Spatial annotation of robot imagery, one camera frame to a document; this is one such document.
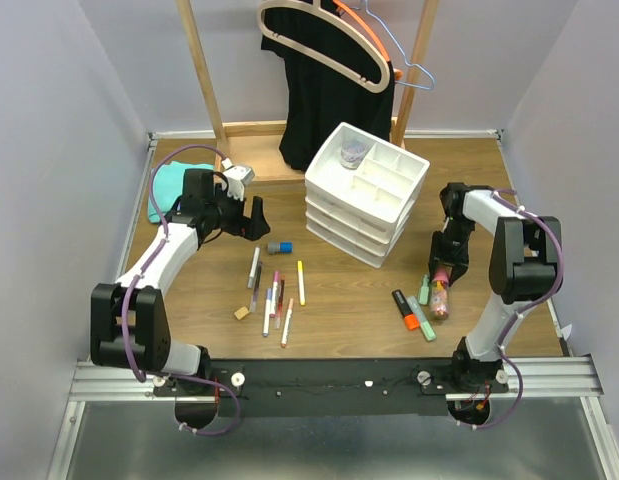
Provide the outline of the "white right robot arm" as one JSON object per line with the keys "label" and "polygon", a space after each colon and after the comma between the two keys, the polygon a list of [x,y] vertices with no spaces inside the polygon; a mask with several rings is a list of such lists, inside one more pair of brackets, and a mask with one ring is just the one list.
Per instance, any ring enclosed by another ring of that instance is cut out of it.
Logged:
{"label": "white right robot arm", "polygon": [[496,380],[506,347],[528,313],[559,291],[564,277],[561,225],[538,216],[488,186],[449,183],[439,198],[445,214],[432,234],[431,278],[446,269],[453,285],[468,270],[469,240],[477,225],[493,236],[488,269],[492,293],[473,330],[452,354],[444,377],[459,392]]}

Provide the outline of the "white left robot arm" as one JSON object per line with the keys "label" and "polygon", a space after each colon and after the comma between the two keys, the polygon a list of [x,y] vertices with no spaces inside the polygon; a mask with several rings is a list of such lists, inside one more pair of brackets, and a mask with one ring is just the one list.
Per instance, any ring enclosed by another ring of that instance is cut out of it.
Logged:
{"label": "white left robot arm", "polygon": [[267,235],[263,200],[256,196],[244,212],[252,168],[234,165],[223,172],[188,169],[182,192],[165,214],[141,258],[114,283],[100,283],[90,300],[90,358],[98,366],[176,376],[190,395],[211,380],[206,348],[172,338],[165,296],[184,264],[221,233],[256,241]]}

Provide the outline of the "pink capped clear bottle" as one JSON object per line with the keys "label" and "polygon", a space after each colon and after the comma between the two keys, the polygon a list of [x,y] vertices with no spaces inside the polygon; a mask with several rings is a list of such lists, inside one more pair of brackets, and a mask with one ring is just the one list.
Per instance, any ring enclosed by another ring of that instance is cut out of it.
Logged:
{"label": "pink capped clear bottle", "polygon": [[449,317],[449,272],[446,267],[439,267],[430,281],[429,308],[436,320]]}

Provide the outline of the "blue grey glue stick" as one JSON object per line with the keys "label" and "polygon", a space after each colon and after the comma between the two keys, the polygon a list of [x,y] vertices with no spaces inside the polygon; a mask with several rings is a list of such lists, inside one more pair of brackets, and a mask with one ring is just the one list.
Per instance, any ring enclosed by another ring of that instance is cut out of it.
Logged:
{"label": "blue grey glue stick", "polygon": [[291,254],[293,252],[293,244],[291,242],[269,242],[267,251],[270,255]]}

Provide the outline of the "clear round clip jar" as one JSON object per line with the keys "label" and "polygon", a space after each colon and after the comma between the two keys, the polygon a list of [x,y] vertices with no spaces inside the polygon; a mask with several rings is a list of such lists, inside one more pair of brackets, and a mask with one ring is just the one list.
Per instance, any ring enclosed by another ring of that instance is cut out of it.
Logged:
{"label": "clear round clip jar", "polygon": [[350,170],[359,167],[368,152],[368,145],[365,141],[357,138],[346,139],[340,148],[340,164]]}

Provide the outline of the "grey capped white marker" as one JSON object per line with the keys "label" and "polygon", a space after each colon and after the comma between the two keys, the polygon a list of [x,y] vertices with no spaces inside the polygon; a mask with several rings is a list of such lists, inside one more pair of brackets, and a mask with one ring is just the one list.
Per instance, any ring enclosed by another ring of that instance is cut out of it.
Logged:
{"label": "grey capped white marker", "polygon": [[254,247],[254,253],[253,253],[253,258],[252,258],[251,265],[250,265],[250,271],[249,271],[248,282],[247,282],[248,289],[252,289],[255,285],[255,277],[257,273],[258,263],[260,260],[260,251],[261,249],[259,246]]}

